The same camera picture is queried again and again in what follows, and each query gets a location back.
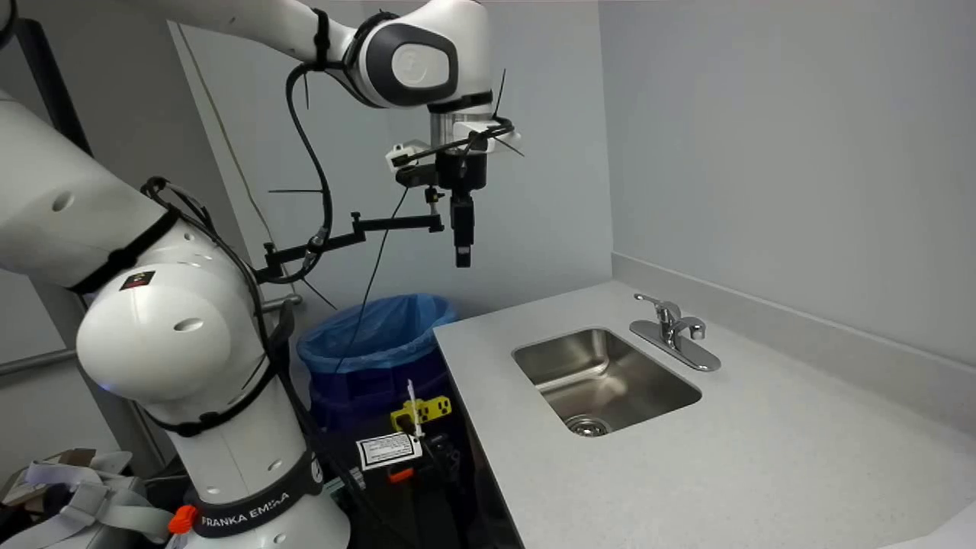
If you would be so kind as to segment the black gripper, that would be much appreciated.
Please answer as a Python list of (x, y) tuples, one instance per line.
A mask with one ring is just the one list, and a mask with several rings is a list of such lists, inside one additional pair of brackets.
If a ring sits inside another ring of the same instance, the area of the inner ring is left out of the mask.
[(453, 195), (453, 231), (456, 231), (456, 268), (470, 268), (474, 264), (474, 229), (477, 224), (468, 219), (474, 212), (474, 193), (486, 186), (486, 157), (482, 154), (440, 154), (437, 157), (444, 190)]

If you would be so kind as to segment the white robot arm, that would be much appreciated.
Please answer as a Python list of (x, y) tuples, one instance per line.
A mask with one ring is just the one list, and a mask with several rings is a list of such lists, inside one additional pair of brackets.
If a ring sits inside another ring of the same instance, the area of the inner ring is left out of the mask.
[[(306, 0), (135, 0), (205, 31), (265, 42), (358, 100), (431, 113), (425, 149), (391, 166), (453, 193), (456, 264), (470, 264), (474, 193), (512, 132), (490, 106), (488, 9), (425, 0), (350, 29)], [(0, 104), (0, 265), (89, 303), (77, 354), (104, 390), (173, 442), (195, 516), (183, 549), (347, 549), (350, 518), (285, 381), (287, 331), (263, 318), (253, 271), (216, 234), (139, 193), (20, 100)]]

